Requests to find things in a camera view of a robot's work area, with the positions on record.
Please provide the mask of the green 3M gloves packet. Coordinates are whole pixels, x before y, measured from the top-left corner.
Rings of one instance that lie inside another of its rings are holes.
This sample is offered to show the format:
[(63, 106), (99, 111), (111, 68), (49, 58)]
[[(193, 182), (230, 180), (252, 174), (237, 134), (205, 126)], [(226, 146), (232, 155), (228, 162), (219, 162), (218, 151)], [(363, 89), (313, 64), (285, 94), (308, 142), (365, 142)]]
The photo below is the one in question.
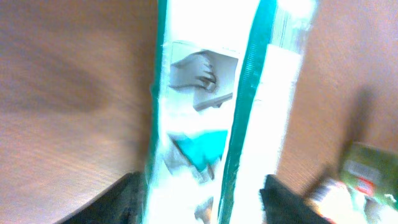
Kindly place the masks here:
[(139, 221), (263, 223), (318, 1), (163, 0)]

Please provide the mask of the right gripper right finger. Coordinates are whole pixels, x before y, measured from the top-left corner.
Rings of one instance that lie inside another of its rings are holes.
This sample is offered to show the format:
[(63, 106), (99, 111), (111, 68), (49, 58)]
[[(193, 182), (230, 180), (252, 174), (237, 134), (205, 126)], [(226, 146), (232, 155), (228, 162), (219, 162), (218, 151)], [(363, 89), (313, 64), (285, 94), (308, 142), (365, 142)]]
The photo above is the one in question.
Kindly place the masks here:
[(259, 193), (267, 224), (330, 224), (273, 174), (267, 175), (264, 188)]

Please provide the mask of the green lid jar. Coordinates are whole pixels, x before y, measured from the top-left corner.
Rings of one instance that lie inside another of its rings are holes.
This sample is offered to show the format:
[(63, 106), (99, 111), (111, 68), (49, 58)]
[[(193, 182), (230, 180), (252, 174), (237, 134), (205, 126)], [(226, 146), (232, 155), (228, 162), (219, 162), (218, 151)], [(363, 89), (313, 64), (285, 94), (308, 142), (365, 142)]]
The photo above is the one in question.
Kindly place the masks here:
[(352, 142), (343, 151), (338, 173), (349, 188), (397, 210), (397, 154)]

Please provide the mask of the orange small box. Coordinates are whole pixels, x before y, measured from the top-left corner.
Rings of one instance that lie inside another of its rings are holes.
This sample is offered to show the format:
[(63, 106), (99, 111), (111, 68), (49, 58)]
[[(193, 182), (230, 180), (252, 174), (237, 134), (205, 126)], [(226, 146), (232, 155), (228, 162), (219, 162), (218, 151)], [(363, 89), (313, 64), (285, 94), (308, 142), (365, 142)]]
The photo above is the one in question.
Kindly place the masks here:
[(363, 212), (354, 208), (345, 184), (332, 178), (321, 180), (305, 197), (305, 203), (330, 223), (367, 223)]

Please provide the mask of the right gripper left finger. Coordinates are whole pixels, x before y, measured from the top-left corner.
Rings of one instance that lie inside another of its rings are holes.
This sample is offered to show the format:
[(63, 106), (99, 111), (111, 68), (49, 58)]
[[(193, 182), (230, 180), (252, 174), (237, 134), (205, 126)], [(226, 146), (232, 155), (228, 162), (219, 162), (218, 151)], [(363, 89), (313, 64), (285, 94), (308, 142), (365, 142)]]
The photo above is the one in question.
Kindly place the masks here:
[(143, 173), (127, 173), (61, 224), (137, 224), (141, 212)]

